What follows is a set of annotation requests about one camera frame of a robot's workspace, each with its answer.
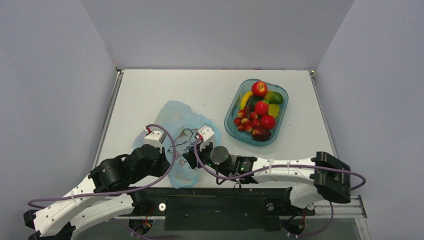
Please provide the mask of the light blue plastic bag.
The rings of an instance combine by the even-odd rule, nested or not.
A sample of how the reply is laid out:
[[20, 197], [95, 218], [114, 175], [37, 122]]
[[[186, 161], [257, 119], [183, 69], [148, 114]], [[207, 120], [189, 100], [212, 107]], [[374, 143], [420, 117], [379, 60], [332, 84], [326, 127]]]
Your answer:
[[159, 111], [155, 124], [164, 127], [171, 135], [176, 147], [176, 160], [168, 174], [170, 185], [176, 189], [193, 187], [199, 180], [199, 171], [192, 169], [183, 154], [193, 146], [198, 129], [203, 126], [214, 131], [214, 145], [221, 143], [221, 132], [206, 116], [197, 114], [180, 101], [169, 100]]

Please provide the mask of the red fake apple from bag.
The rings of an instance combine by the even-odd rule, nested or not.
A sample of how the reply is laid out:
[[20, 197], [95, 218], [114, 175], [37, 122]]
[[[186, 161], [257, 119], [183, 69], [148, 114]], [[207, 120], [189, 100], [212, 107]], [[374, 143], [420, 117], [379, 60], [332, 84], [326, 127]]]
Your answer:
[[267, 94], [268, 86], [264, 81], [258, 80], [251, 86], [251, 92], [256, 97], [264, 97]]

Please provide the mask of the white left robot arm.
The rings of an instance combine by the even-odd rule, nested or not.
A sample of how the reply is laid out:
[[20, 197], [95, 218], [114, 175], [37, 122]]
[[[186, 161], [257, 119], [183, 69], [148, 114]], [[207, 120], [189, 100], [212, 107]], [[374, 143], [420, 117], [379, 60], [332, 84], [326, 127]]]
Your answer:
[[70, 240], [111, 218], [145, 214], [147, 193], [133, 185], [148, 176], [160, 178], [169, 167], [163, 149], [149, 144], [103, 160], [61, 199], [24, 213], [25, 225], [34, 230], [29, 239]]

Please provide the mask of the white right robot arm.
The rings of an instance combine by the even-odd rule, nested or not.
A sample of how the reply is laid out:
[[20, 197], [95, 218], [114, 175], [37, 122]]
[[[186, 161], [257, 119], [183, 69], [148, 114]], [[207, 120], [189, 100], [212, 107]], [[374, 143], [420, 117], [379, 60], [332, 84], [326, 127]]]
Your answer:
[[274, 160], [233, 155], [224, 146], [207, 146], [202, 150], [191, 147], [182, 156], [191, 168], [210, 167], [210, 174], [223, 181], [241, 185], [291, 183], [289, 195], [282, 199], [289, 214], [322, 200], [338, 204], [351, 201], [350, 166], [324, 151], [304, 159]]

